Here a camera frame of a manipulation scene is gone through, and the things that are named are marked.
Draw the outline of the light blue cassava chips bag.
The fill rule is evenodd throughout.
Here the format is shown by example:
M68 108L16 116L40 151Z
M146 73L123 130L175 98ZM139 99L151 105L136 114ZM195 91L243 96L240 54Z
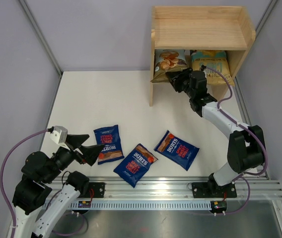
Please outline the light blue cassava chips bag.
M168 82L167 72L179 72L187 68L185 50L156 49L154 51L154 73L151 82Z

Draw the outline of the yellow kettle chips bag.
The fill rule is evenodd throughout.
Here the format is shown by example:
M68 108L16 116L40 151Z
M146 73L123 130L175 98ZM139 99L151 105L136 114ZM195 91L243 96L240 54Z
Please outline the yellow kettle chips bag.
M190 50L191 63L193 70L200 70L202 65L220 72L228 81L229 85L234 86L229 65L227 62L226 51L223 50ZM207 83L211 85L226 84L223 78L216 72L206 69Z

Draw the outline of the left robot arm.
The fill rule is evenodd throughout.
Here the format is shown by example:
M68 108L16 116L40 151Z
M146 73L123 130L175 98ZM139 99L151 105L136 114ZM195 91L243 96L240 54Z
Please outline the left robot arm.
M84 174L74 171L69 173L56 199L46 206L46 211L38 217L47 197L52 192L48 184L65 170L73 161L92 166L104 148L103 144L84 146L88 134L69 135L66 130L53 129L50 139L59 148L48 157L41 151L30 154L21 171L21 181L15 188L11 210L13 212L10 237L12 238L47 238L54 226L78 198L103 197L103 183L90 183Z

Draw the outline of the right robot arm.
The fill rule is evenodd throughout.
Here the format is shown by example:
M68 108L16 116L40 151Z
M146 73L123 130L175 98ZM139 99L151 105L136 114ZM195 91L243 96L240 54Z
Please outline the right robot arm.
M262 129L255 125L240 123L223 110L220 101L208 93L206 66L200 70L191 68L167 72L173 89L189 97L191 109L200 117L216 126L228 139L227 162L206 182L192 183L194 198L236 198L234 182L244 174L250 175L252 168L267 169L268 155Z

